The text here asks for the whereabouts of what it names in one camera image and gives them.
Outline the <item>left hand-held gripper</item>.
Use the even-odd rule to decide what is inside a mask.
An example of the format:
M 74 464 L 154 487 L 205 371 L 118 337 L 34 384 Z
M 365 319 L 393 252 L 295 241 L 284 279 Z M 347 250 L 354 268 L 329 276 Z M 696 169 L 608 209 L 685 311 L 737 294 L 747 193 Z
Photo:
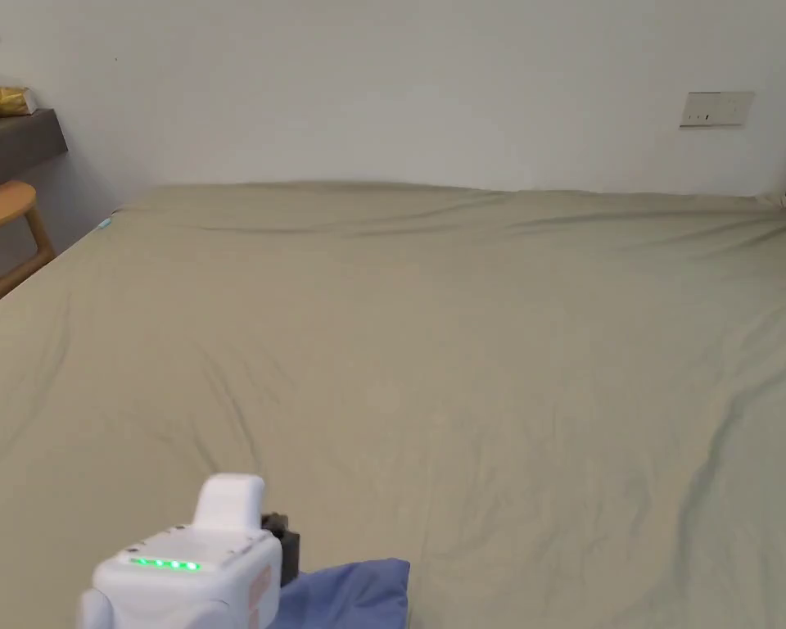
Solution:
M 78 601 L 81 628 L 266 628 L 298 578 L 300 536 L 262 511 L 264 480 L 216 474 L 193 520 L 102 561 Z

